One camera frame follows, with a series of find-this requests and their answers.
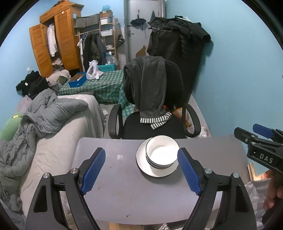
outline wooden wardrobe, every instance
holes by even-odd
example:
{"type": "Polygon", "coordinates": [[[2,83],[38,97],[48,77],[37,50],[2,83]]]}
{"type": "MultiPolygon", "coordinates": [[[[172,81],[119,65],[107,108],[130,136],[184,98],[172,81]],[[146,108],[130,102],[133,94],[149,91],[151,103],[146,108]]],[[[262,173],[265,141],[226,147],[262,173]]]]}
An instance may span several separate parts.
{"type": "Polygon", "coordinates": [[[64,68],[66,70],[82,70],[80,53],[77,47],[79,38],[75,36],[73,14],[80,17],[83,7],[84,5],[64,1],[41,15],[39,18],[40,24],[29,29],[35,60],[43,77],[48,78],[53,74],[47,40],[47,28],[52,22],[55,24],[58,50],[64,68]]]}

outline white shirt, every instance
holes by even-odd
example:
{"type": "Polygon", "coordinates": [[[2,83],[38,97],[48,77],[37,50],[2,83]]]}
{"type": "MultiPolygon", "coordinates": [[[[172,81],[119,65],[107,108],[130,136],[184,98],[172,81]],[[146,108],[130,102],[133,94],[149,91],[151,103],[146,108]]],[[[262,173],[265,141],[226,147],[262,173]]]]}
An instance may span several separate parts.
{"type": "Polygon", "coordinates": [[[81,61],[82,61],[82,65],[83,65],[83,47],[84,47],[84,39],[80,39],[79,43],[77,44],[77,46],[80,48],[80,55],[81,55],[81,61]]]}
{"type": "Polygon", "coordinates": [[[47,39],[48,39],[48,47],[51,57],[55,56],[55,53],[58,51],[56,38],[55,38],[55,26],[52,23],[47,29],[47,39]]]}

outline black umbrella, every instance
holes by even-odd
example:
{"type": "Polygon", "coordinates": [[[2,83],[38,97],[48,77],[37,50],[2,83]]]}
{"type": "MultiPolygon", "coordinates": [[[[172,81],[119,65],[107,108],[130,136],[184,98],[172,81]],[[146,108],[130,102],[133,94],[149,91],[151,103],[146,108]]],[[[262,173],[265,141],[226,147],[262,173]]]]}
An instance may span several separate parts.
{"type": "Polygon", "coordinates": [[[146,23],[144,18],[140,18],[140,11],[138,14],[138,18],[131,21],[132,26],[141,26],[141,30],[143,31],[143,25],[146,23]]]}

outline green pillow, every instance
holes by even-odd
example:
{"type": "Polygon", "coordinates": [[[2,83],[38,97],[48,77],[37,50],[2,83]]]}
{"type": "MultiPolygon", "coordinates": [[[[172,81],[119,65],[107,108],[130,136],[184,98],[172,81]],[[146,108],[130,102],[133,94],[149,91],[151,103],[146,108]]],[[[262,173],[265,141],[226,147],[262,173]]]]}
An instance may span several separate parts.
{"type": "Polygon", "coordinates": [[[16,112],[4,125],[2,131],[0,131],[0,139],[10,141],[13,139],[16,131],[18,130],[22,120],[22,114],[16,112]]]}

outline blue wall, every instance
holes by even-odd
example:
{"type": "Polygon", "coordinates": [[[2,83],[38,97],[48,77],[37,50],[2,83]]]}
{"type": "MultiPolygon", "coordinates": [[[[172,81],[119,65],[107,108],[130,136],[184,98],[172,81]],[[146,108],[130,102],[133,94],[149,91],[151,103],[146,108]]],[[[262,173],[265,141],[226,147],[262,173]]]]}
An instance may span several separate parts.
{"type": "Polygon", "coordinates": [[[263,21],[241,0],[167,0],[167,17],[175,15],[211,35],[193,92],[211,134],[254,123],[283,129],[283,51],[263,21]]]}
{"type": "MultiPolygon", "coordinates": [[[[14,26],[2,46],[0,47],[0,130],[5,122],[13,115],[21,96],[16,92],[16,85],[27,75],[27,68],[38,70],[29,28],[39,24],[39,16],[53,7],[58,0],[40,0],[36,3],[14,26]]],[[[82,16],[99,13],[102,6],[110,5],[113,14],[123,26],[124,3],[123,0],[74,0],[85,5],[82,16]]]]}

